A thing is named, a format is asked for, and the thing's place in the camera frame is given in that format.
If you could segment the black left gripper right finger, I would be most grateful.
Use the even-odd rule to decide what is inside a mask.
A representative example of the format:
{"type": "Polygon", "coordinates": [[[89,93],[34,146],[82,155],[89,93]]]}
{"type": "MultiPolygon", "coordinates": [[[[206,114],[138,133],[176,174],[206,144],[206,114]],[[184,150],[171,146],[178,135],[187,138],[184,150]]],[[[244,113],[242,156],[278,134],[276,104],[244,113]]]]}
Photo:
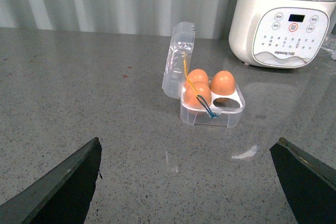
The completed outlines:
{"type": "Polygon", "coordinates": [[[281,137],[270,148],[298,223],[335,223],[335,169],[281,137]]]}

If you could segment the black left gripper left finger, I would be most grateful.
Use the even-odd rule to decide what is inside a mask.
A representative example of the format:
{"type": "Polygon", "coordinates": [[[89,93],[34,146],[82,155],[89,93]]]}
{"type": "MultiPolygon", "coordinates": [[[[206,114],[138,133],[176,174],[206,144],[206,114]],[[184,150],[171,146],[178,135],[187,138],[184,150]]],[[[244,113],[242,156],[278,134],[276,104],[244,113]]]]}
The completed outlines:
{"type": "Polygon", "coordinates": [[[1,205],[1,223],[84,223],[100,172],[95,137],[1,205]]]}

